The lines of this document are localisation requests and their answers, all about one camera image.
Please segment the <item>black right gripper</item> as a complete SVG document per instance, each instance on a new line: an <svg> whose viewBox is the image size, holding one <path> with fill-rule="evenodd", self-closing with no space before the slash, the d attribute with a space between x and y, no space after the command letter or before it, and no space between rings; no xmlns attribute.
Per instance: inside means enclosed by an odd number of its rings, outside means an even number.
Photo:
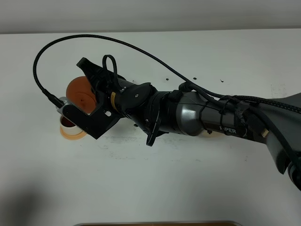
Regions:
<svg viewBox="0 0 301 226"><path fill-rule="evenodd" d="M87 78L91 91L95 94L97 108L94 111L94 131L106 132L120 119L129 118L144 132L149 132L147 146L153 146L161 116L159 109L161 94L151 83L136 85L125 78L104 70L83 57L77 63Z"/></svg>

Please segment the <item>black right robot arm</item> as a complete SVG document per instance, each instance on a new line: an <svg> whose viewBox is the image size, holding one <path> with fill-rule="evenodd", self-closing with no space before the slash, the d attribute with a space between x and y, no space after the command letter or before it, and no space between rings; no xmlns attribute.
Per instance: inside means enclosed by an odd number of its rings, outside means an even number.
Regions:
<svg viewBox="0 0 301 226"><path fill-rule="evenodd" d="M218 132L265 144L277 170L301 186L301 96L264 99L223 96L213 99L194 85L158 91L150 83L127 81L86 58L77 63L96 98L87 132L100 137L121 118L147 134L147 145L163 134L197 136Z"/></svg>

